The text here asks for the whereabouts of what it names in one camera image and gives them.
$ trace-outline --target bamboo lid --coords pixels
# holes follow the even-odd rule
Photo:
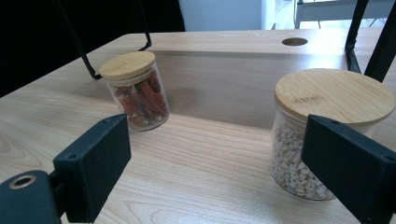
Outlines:
[[[290,73],[276,83],[280,108],[297,119],[309,114],[346,124],[385,119],[395,107],[392,91],[377,80],[347,70],[315,68]]]
[[[155,54],[152,52],[135,51],[108,60],[99,68],[99,73],[108,80],[121,80],[144,73],[154,62]]]

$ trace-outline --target clear glass jar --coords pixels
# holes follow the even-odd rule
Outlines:
[[[331,200],[335,196],[301,160],[306,122],[276,110],[271,133],[271,175],[288,192],[310,200]],[[374,125],[352,127],[371,137]]]
[[[152,52],[120,55],[104,63],[99,72],[120,112],[128,115],[130,129],[152,130],[169,118],[169,105]]]
[[[372,137],[375,125],[395,106],[392,91],[382,83],[346,70],[324,68],[282,77],[276,83],[275,98],[271,175],[288,192],[310,200],[335,196],[301,159],[309,114],[338,120]]]

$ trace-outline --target jar with red contents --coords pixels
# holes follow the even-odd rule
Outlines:
[[[169,118],[169,105],[154,53],[122,54],[105,62],[99,72],[120,112],[128,115],[130,129],[148,131]]]

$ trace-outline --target table surface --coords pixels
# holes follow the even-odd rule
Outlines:
[[[362,71],[380,32],[360,29]],[[269,162],[277,81],[306,68],[346,69],[346,36],[347,29],[151,34],[171,116],[152,131],[130,132],[132,158],[95,223],[359,223],[338,200],[283,190]],[[290,37],[308,42],[281,43]],[[88,57],[98,70],[145,43],[125,35]],[[384,84],[396,93],[394,64]],[[81,59],[0,98],[0,181],[50,173],[56,155],[115,114],[105,81],[93,80]],[[393,112],[374,140],[396,149],[395,127]]]

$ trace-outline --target round hole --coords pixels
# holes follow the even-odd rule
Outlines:
[[[300,37],[292,37],[292,38],[287,38],[282,41],[282,44],[287,45],[287,46],[301,46],[308,43],[308,41],[304,38]]]
[[[23,189],[35,182],[35,175],[23,175],[9,184],[11,189]]]
[[[396,161],[394,157],[391,156],[384,156],[385,159],[388,159],[389,161]]]
[[[66,156],[66,158],[67,158],[68,160],[73,160],[76,156],[77,156],[76,154],[72,153],[72,154],[68,154],[68,155]]]

